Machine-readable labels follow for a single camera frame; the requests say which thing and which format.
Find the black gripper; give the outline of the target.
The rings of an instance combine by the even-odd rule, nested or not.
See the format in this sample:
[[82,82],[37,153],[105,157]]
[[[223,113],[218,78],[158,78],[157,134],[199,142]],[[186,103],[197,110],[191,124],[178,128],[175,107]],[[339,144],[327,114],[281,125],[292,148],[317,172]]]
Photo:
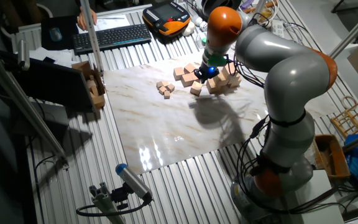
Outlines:
[[204,63],[201,64],[199,69],[196,69],[196,77],[200,83],[205,82],[205,78],[210,78],[209,82],[220,83],[219,69],[217,67],[209,67]]

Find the bare person hand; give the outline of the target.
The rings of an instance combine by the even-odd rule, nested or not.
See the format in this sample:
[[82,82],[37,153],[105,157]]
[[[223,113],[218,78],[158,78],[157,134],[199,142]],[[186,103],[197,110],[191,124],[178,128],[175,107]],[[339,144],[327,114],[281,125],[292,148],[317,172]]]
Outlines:
[[[93,24],[96,25],[97,24],[97,14],[93,10],[91,10],[91,15],[92,15]],[[82,10],[81,6],[80,6],[80,14],[77,17],[77,24],[82,30],[88,29],[87,25],[86,25],[85,15],[83,14],[83,10]]]

